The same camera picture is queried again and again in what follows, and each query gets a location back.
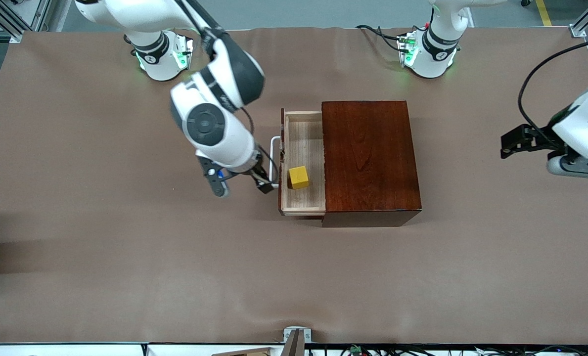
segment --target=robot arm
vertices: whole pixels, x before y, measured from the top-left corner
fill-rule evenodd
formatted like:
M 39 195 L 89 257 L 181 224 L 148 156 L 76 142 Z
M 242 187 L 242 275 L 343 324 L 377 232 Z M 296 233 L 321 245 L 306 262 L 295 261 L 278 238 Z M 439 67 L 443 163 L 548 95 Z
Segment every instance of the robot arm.
M 227 196 L 226 180 L 237 174 L 251 176 L 264 193 L 273 189 L 262 167 L 265 151 L 233 115 L 260 97 L 264 73 L 196 0 L 76 1 L 86 18 L 124 30 L 153 79 L 171 79 L 181 71 L 169 39 L 178 35 L 165 29 L 196 27 L 211 62 L 171 89 L 174 120 L 197 149 L 216 196 Z
M 436 78 L 452 65 L 459 39 L 469 25 L 469 7 L 494 6 L 506 0 L 428 0 L 429 27 L 400 36 L 400 62 L 425 78 Z
M 554 54 L 543 63 L 557 55 L 559 54 Z M 547 162 L 550 173 L 588 178 L 588 89 L 567 108 L 554 115 L 544 128 L 524 124 L 501 137 L 503 159 L 517 152 L 541 149 L 552 150 Z

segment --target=drawer handle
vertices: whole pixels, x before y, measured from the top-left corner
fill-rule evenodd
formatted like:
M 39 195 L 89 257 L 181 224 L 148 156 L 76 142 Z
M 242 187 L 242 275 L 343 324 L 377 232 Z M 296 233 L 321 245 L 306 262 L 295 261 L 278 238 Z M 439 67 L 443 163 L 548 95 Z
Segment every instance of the drawer handle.
M 270 140 L 270 181 L 273 182 L 273 178 L 272 178 L 272 173 L 274 172 L 275 169 L 278 169 L 277 167 L 274 167 L 274 164 L 272 164 L 272 162 L 276 162 L 276 158 L 274 158 L 274 141 L 275 140 L 280 140 L 280 136 L 274 136 L 271 138 Z M 271 186 L 278 188 L 278 183 L 276 184 L 272 184 Z

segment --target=open drawer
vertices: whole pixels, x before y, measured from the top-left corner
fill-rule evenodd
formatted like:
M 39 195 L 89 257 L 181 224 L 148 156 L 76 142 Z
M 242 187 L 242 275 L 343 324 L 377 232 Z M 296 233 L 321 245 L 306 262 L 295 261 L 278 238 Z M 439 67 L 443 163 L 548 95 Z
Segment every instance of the open drawer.
M 278 209 L 284 216 L 325 215 L 325 149 L 321 111 L 281 111 Z M 290 189 L 289 169 L 305 166 L 310 185 Z

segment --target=metal frame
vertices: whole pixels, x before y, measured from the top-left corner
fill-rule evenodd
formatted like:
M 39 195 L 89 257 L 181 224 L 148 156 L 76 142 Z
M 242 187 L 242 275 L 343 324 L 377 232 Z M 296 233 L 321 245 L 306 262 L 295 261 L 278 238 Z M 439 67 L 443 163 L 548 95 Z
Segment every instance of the metal frame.
M 51 0 L 39 0 L 39 6 L 32 18 L 32 23 L 27 23 L 8 4 L 0 0 L 0 42 L 20 42 L 23 31 L 39 31 L 45 23 L 45 15 Z
M 571 35 L 574 38 L 585 38 L 585 29 L 588 26 L 588 9 L 584 11 L 576 20 L 575 23 L 569 25 Z

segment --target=yellow cube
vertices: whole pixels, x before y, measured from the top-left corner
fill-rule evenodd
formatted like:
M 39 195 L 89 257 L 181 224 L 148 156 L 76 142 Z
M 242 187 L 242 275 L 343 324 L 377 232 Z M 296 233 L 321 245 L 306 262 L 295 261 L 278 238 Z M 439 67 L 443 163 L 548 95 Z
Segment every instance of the yellow cube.
M 307 169 L 305 166 L 290 168 L 289 181 L 292 184 L 292 189 L 308 187 L 309 177 L 307 176 Z

